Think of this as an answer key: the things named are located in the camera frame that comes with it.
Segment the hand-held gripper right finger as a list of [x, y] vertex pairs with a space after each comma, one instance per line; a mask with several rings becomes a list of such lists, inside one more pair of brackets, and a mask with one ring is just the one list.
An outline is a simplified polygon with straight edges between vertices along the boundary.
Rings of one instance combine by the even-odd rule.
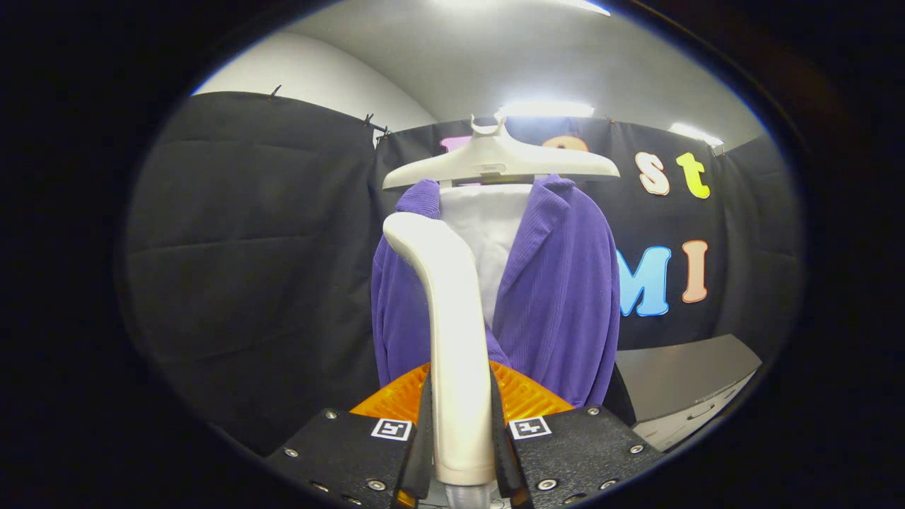
[[513, 508], [566, 508], [650, 473], [661, 451], [602, 406], [575, 408], [491, 364], [496, 484]]

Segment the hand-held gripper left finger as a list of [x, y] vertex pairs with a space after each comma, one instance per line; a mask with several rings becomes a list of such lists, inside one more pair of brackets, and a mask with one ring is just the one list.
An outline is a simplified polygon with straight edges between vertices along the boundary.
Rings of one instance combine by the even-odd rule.
[[266, 466], [336, 507], [417, 508], [433, 476], [429, 373], [423, 364], [353, 409], [321, 410]]

